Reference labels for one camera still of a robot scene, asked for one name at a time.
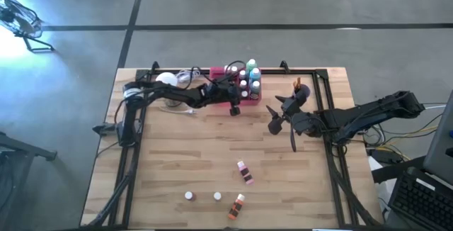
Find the wooden table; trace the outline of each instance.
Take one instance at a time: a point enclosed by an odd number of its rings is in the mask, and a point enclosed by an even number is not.
[[[336,108],[353,107],[345,68],[327,69]],[[135,72],[118,70],[106,122],[113,121],[122,86],[134,80]],[[296,136],[294,153],[288,124],[279,135],[268,131],[270,114],[265,105],[280,109],[274,96],[289,96],[297,77],[313,88],[312,78],[306,75],[263,75],[262,101],[257,106],[241,107],[241,115],[236,117],[229,115],[228,106],[208,106],[198,109],[196,115],[183,115],[161,111],[162,100],[151,104],[129,228],[337,227],[323,140]],[[314,94],[302,109],[316,110]],[[115,136],[104,137],[99,150],[115,141]],[[120,151],[115,146],[97,158],[81,224],[94,219],[111,196]],[[346,159],[355,194],[374,218],[382,221],[363,144],[350,143]],[[250,169],[253,185],[245,185],[236,165],[240,160]],[[185,200],[186,191],[194,192],[197,200]],[[220,202],[213,199],[216,191],[222,193]],[[228,211],[239,193],[246,197],[244,207],[237,220],[229,220]],[[343,209],[348,216],[344,196]],[[121,221],[122,208],[118,216]]]

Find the concrete floor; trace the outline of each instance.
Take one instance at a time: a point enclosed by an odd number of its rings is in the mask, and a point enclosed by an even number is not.
[[[51,26],[127,25],[134,0],[19,0]],[[137,24],[446,23],[452,0],[142,0]],[[58,151],[33,163],[15,230],[76,227],[125,31],[45,32],[58,50],[34,55],[0,28],[0,130]],[[445,102],[453,89],[453,30],[254,30],[134,32],[126,67],[210,66],[256,58],[298,67],[346,67],[356,103],[398,90]],[[420,128],[440,109],[384,129]],[[430,136],[398,144],[426,153]]]

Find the fan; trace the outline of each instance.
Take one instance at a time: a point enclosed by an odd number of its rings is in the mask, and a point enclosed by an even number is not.
[[[36,12],[16,0],[0,0],[0,24],[16,37],[21,37],[31,52],[55,50],[51,44],[36,39],[42,35],[41,20]],[[47,47],[32,48],[29,40]]]

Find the orange bottle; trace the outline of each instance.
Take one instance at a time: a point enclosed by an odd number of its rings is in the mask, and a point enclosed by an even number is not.
[[[239,211],[241,210],[243,206],[243,201],[245,199],[246,199],[245,196],[239,194],[238,198],[233,203],[233,207],[231,207],[231,210],[228,213],[228,218],[235,220],[238,217]]]

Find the black keyboard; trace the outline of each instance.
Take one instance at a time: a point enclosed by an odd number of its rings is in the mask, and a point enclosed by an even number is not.
[[[396,181],[389,206],[429,230],[453,231],[453,192],[411,167]]]

